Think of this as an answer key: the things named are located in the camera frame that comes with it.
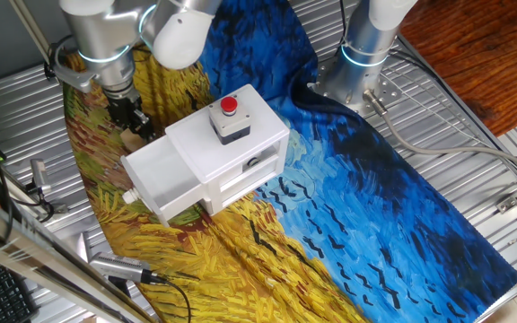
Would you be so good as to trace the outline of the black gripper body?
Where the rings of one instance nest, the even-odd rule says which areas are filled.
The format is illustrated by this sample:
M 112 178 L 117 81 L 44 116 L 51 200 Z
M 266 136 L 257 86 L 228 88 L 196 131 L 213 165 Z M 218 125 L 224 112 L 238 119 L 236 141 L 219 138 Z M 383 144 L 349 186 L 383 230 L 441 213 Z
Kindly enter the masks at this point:
M 131 126 L 133 111 L 142 111 L 142 99 L 140 96 L 134 99 L 129 99 L 127 97 L 114 99 L 108 97 L 107 110 L 112 121 L 115 122 L 119 127 L 121 127 L 123 124 Z

